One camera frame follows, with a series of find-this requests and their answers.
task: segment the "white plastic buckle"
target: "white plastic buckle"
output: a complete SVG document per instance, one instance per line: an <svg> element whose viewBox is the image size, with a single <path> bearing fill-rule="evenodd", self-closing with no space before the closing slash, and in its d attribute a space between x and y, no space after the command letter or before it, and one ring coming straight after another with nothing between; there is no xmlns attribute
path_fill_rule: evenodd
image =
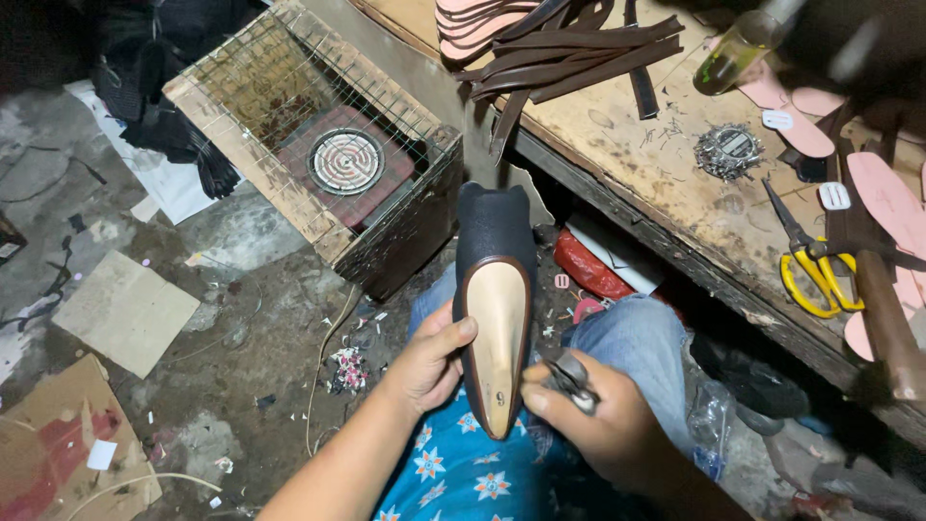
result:
<svg viewBox="0 0 926 521"><path fill-rule="evenodd" d="M762 124L775 130L788 130L795 126L795 120L784 110L763 110Z"/></svg>
<svg viewBox="0 0 926 521"><path fill-rule="evenodd" d="M845 210L852 206L849 192L842 183L829 182L820 185L820 202L826 210Z"/></svg>

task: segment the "wire mesh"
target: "wire mesh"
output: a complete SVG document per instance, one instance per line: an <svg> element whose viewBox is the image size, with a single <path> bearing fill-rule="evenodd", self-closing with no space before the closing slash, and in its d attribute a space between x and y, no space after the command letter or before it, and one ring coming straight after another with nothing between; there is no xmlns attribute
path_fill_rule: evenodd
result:
<svg viewBox="0 0 926 521"><path fill-rule="evenodd" d="M426 109L307 19L272 7L183 74L356 237L448 151Z"/></svg>

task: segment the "hand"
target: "hand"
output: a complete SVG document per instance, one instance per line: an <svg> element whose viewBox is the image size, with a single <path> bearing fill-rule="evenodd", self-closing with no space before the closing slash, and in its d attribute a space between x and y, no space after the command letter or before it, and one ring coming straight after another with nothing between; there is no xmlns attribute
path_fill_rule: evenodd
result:
<svg viewBox="0 0 926 521"><path fill-rule="evenodd" d="M448 300L424 319L381 383L398 399L407 400L417 414L450 398L463 375L456 351L472 342L479 331L472 317L453 324L452 305L453 301Z"/></svg>
<svg viewBox="0 0 926 521"><path fill-rule="evenodd" d="M572 354L588 371L589 388L601 398L594 417L540 386L550 374L543 364L524 372L521 396L527 408L568 438L599 476L621 490L659 497L683 486L687 473L682 470L690 465L633 380L582 352Z"/></svg>

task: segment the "beige insole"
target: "beige insole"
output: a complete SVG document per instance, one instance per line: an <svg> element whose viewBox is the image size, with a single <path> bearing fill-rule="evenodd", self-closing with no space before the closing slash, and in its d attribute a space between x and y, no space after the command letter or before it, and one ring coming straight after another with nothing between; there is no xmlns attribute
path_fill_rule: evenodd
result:
<svg viewBox="0 0 926 521"><path fill-rule="evenodd" d="M524 333L527 288L518 268L506 262L491 262L472 275L466 298L469 316L479 323L472 353L489 424L482 427L503 438L516 391L513 387Z"/></svg>

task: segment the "wooden table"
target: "wooden table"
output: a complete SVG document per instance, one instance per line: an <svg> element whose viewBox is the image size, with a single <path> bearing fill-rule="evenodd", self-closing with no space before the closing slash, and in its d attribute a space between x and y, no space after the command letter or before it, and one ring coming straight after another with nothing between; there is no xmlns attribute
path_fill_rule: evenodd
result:
<svg viewBox="0 0 926 521"><path fill-rule="evenodd" d="M361 11L422 53L440 60L434 0L351 0ZM641 25L677 14L686 27L684 52L650 66L662 111L639 121L627 76L534 105L528 102L521 126L509 144L575 194L604 212L711 295L741 313L837 387L848 390L858 376L857 359L845 355L841 313L820 320L796 306L784 291L779 259L787 235L759 179L771 178L796 219L811 235L824 235L816 186L775 159L782 139L761 123L760 110L738 91L707 97L692 77L707 55L713 31L685 12L652 0L637 3ZM622 25L616 6L606 28ZM472 67L480 67L483 57ZM503 108L505 99L495 102ZM712 124L746 122L766 148L766 162L753 169L755 181L724 183L699 170L693 145ZM673 133L677 128L682 133ZM878 137L858 121L843 129L858 148ZM920 167L926 152L897 143L895 169L921 194ZM816 295L809 279L809 295ZM901 436L926 446L926 415L907 404L874 411Z"/></svg>

